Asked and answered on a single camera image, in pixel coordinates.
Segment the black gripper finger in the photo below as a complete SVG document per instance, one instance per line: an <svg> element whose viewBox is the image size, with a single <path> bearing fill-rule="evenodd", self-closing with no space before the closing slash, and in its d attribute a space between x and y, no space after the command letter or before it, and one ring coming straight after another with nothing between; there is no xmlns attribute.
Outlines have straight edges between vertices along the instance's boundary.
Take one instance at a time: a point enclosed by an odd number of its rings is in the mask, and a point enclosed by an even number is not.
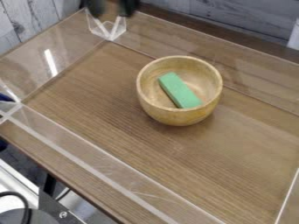
<svg viewBox="0 0 299 224"><path fill-rule="evenodd" d="M119 0L119 15L121 17L131 17L140 7L140 0Z"/></svg>
<svg viewBox="0 0 299 224"><path fill-rule="evenodd" d="M105 9L104 0L80 0L80 7L85 7L92 17L97 18Z"/></svg>

